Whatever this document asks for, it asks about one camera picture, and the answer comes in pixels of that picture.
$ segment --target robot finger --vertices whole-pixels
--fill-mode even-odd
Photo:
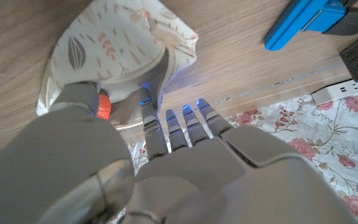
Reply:
[[[193,146],[202,140],[209,139],[203,125],[198,121],[196,115],[189,105],[185,105],[182,109],[183,117],[186,121],[187,131]]]
[[[140,94],[140,110],[143,118],[143,131],[147,145],[149,161],[168,154],[167,143],[161,128],[157,112],[150,100],[150,93],[145,88]]]
[[[203,115],[203,118],[213,136],[220,137],[222,133],[233,128],[233,126],[220,114],[218,114],[206,100],[202,98],[199,99],[197,101],[197,107]]]
[[[181,147],[188,147],[185,135],[179,125],[175,112],[173,110],[167,110],[165,112],[165,117],[167,118],[169,140],[171,142],[172,152],[176,151]]]

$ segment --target floral fabric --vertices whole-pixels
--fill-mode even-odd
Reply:
[[[304,154],[358,219],[358,96],[316,105],[306,95],[226,119],[235,127],[259,127]],[[139,142],[129,150],[138,171],[147,146]]]
[[[155,90],[159,107],[168,82],[195,62],[197,40],[198,34],[158,0],[92,1],[59,38],[45,70],[36,112],[47,113],[70,83],[133,86],[161,62],[167,50],[168,68],[157,85],[161,90]],[[115,87],[123,96],[110,100],[122,101],[138,88]]]

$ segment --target floral tablecloth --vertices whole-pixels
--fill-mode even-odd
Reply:
[[[358,95],[322,105],[306,95],[226,119],[259,127],[303,153],[358,218]],[[147,162],[147,146],[129,150],[137,172]]]

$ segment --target electrical outlet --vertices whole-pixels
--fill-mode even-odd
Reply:
[[[347,96],[358,94],[358,83],[354,80],[327,86],[311,95],[316,104],[325,103],[331,100],[338,100]]]

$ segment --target wood grain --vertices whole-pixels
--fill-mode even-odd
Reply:
[[[89,2],[0,0],[0,148],[37,117],[35,106],[47,60],[63,31]],[[282,50],[264,49],[264,36],[290,0],[162,2],[200,36],[198,59],[169,84],[163,112],[178,111],[201,97],[221,101],[271,86],[216,106],[224,114],[234,114],[349,79],[338,52],[358,35],[304,32]],[[291,79],[292,84],[274,86]],[[127,142],[142,136],[138,130],[122,135]]]

